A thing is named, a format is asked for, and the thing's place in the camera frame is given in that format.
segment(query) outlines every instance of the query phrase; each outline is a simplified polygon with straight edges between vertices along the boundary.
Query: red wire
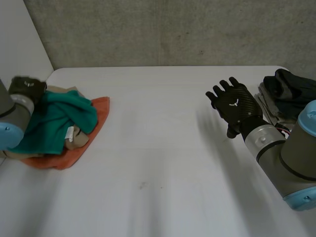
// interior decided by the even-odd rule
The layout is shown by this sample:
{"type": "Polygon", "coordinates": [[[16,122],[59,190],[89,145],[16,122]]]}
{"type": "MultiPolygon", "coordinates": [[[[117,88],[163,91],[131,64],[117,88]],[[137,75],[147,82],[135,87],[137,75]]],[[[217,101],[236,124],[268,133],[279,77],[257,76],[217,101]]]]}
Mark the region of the red wire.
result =
{"type": "Polygon", "coordinates": [[[277,129],[278,129],[278,130],[281,130],[281,131],[283,131],[283,132],[286,132],[288,135],[291,134],[291,132],[289,132],[289,131],[287,131],[287,130],[285,130],[285,129],[283,129],[283,128],[277,127],[277,129]]]}

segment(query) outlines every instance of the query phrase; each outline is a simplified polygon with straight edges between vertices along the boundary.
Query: stack of folded clothes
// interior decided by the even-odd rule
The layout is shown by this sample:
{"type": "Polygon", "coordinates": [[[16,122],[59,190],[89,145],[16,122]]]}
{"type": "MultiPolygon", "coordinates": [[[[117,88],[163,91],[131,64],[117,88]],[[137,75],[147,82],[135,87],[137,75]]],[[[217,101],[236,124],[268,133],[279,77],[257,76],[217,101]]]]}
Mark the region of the stack of folded clothes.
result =
{"type": "Polygon", "coordinates": [[[100,131],[109,103],[108,97],[90,101],[75,87],[48,86],[20,144],[0,153],[35,168],[69,168],[100,131]]]}
{"type": "Polygon", "coordinates": [[[316,100],[316,81],[278,69],[273,77],[265,77],[255,99],[270,123],[292,128],[305,106],[316,100]]]}

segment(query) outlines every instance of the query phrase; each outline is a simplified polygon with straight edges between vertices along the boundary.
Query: table surface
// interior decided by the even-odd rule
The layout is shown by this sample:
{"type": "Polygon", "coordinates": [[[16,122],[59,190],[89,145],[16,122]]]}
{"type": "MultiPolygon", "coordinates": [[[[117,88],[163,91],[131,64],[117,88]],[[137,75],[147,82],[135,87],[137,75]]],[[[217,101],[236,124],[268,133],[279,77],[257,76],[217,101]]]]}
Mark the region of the table surface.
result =
{"type": "Polygon", "coordinates": [[[47,83],[111,98],[70,169],[0,167],[4,237],[311,237],[205,92],[234,76],[254,94],[277,66],[68,68],[47,83]]]}

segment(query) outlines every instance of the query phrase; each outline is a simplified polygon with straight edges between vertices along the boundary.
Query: light blue joint cap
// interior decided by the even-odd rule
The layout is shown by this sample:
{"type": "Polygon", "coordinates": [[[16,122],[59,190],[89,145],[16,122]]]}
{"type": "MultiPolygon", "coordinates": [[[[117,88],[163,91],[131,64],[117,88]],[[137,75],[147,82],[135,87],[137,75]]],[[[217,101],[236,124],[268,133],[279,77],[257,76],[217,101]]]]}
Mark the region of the light blue joint cap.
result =
{"type": "Polygon", "coordinates": [[[289,194],[284,201],[295,211],[304,211],[316,207],[316,186],[289,194]]]}
{"type": "Polygon", "coordinates": [[[8,122],[0,122],[0,150],[14,148],[21,142],[24,132],[18,126],[8,122]]]}
{"type": "Polygon", "coordinates": [[[316,137],[316,100],[309,102],[300,113],[298,124],[308,134],[316,137]]]}

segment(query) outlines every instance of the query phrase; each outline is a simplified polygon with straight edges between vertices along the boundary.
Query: white tag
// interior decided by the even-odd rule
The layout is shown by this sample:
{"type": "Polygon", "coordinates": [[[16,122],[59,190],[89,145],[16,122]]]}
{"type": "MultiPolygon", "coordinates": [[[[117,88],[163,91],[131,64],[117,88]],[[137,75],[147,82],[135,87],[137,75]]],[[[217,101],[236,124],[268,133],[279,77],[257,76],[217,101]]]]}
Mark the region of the white tag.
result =
{"type": "Polygon", "coordinates": [[[74,127],[73,126],[71,126],[67,129],[65,139],[68,139],[68,138],[69,138],[70,142],[73,142],[73,139],[74,139],[74,127]]]}

